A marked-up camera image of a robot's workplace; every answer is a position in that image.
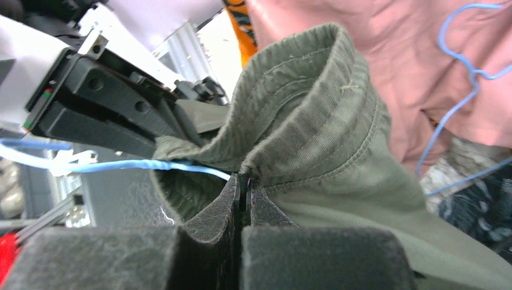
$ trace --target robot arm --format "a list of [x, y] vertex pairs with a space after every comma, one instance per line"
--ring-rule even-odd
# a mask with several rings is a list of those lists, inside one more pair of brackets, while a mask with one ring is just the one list
[[0, 126], [148, 158], [161, 135], [202, 142], [180, 102], [228, 104], [213, 79], [192, 84], [155, 59], [103, 4], [76, 35], [37, 19], [0, 16]]

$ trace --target blue string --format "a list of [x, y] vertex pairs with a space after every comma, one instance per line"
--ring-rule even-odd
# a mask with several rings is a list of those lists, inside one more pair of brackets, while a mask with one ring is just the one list
[[[500, 9], [502, 6], [501, 5], [494, 5], [494, 4], [469, 4], [469, 5], [466, 5], [466, 6], [463, 6], [459, 9], [457, 9], [455, 12], [453, 12], [443, 23], [443, 25], [441, 26], [441, 29], [439, 31], [439, 35], [437, 37], [437, 41], [438, 41], [438, 44], [439, 44], [439, 47], [441, 48], [441, 50], [448, 54], [449, 56], [455, 58], [455, 59], [458, 59], [466, 68], [467, 70], [469, 71], [469, 81], [470, 83], [473, 85], [473, 90], [470, 92], [470, 94], [465, 97], [462, 101], [460, 101], [457, 105], [455, 105], [452, 109], [450, 109], [446, 115], [439, 121], [439, 124], [438, 126], [436, 127], [436, 129], [434, 130], [434, 134], [432, 135], [432, 138], [430, 139], [430, 141], [428, 142], [427, 144], [427, 147], [425, 148], [425, 150], [423, 151], [423, 153], [421, 154], [421, 157], [420, 157], [420, 160], [418, 162], [418, 164], [416, 165], [416, 175], [418, 177], [420, 177], [420, 169], [421, 169], [421, 165], [423, 165], [423, 163], [425, 162], [425, 159], [427, 158], [428, 154], [430, 153], [430, 151], [432, 150], [432, 147], [434, 146], [434, 143], [435, 141], [437, 140], [437, 138], [439, 138], [439, 134], [441, 133], [441, 131], [443, 130], [444, 126], [446, 125], [446, 122], [448, 121], [448, 119], [458, 110], [460, 109], [461, 107], [463, 107], [465, 104], [467, 104], [473, 97], [475, 97], [475, 95], [478, 93], [479, 89], [480, 89], [480, 86], [478, 85], [478, 81], [476, 79], [476, 77], [478, 75], [482, 76], [484, 79], [487, 79], [487, 80], [496, 80], [504, 75], [506, 75], [507, 73], [509, 73], [510, 71], [512, 71], [512, 65], [508, 65], [505, 69], [503, 69], [502, 71], [500, 71], [499, 73], [495, 74], [495, 75], [490, 75], [489, 73], [481, 70], [481, 69], [475, 69], [475, 67], [471, 64], [471, 62], [469, 61], [469, 59], [466, 58], [466, 56], [464, 56], [463, 54], [460, 54], [460, 53], [456, 53], [454, 51], [452, 51], [450, 48], [448, 48], [446, 46], [446, 43], [445, 43], [445, 38], [446, 38], [446, 30], [448, 29], [448, 26], [450, 25], [450, 23], [453, 21], [453, 19], [459, 15], [462, 11], [466, 10], [466, 9], [470, 9], [470, 8], [484, 8], [484, 9]], [[471, 180], [471, 179], [475, 179], [475, 178], [478, 178], [482, 175], [485, 175], [489, 172], [490, 169], [488, 170], [484, 170], [480, 173], [477, 173], [473, 176], [470, 176], [469, 178], [466, 178], [464, 179], [464, 182], [468, 181], [468, 180]], [[436, 190], [432, 193], [429, 193], [428, 195], [434, 195], [440, 191], [443, 191], [445, 189], [448, 189], [449, 187], [452, 187], [452, 186], [455, 186], [455, 185], [459, 185], [460, 183], [462, 183], [461, 181], [459, 182], [456, 182], [452, 185], [449, 185], [447, 187], [444, 187], [442, 188], [441, 190]]]
[[217, 176], [224, 180], [229, 179], [229, 174], [224, 173], [220, 170], [204, 167], [194, 166], [190, 164], [177, 163], [177, 162], [166, 162], [159, 160], [122, 160], [113, 162], [104, 162], [96, 164], [74, 164], [58, 162], [50, 159], [39, 158], [33, 155], [29, 155], [11, 147], [23, 147], [40, 150], [69, 150], [70, 145], [57, 144], [57, 143], [42, 143], [38, 141], [25, 141], [25, 140], [13, 140], [13, 139], [1, 139], [0, 138], [0, 157], [7, 160], [11, 160], [17, 163], [24, 164], [26, 166], [36, 167], [47, 170], [65, 170], [69, 172], [77, 173], [92, 173], [101, 172], [107, 170], [118, 170], [118, 169], [153, 169], [153, 170], [181, 170], [187, 172], [200, 172], [210, 175]]

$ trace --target pink fabric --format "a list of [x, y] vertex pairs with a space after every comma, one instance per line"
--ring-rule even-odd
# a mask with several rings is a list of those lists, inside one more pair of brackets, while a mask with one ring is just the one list
[[[470, 9], [455, 18], [446, 44], [490, 74], [512, 63], [512, 1], [468, 0], [247, 0], [259, 49], [326, 22], [347, 28], [368, 60], [372, 83], [392, 115], [390, 150], [414, 169], [440, 120], [471, 91], [468, 72], [438, 47], [444, 20], [471, 3], [503, 4]], [[486, 145], [512, 147], [512, 73], [479, 79], [480, 93], [447, 123], [453, 134]], [[423, 173], [449, 146], [445, 132]]]

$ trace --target gray-green cloth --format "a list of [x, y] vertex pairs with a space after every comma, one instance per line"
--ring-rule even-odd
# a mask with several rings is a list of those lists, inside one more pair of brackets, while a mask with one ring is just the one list
[[[271, 200], [303, 227], [389, 229], [412, 269], [427, 277], [420, 289], [512, 289], [512, 266], [428, 213], [415, 176], [389, 153], [390, 117], [344, 28], [316, 27], [256, 54], [225, 120], [201, 148], [160, 138], [155, 158], [258, 177]], [[185, 219], [223, 184], [198, 173], [156, 172], [154, 178]]]

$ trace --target orange and black patterned fabric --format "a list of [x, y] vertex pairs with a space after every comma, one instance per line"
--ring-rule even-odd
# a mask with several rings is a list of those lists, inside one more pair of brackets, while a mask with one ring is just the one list
[[223, 2], [238, 39], [242, 66], [245, 66], [247, 61], [258, 51], [247, 6], [243, 0], [223, 0]]

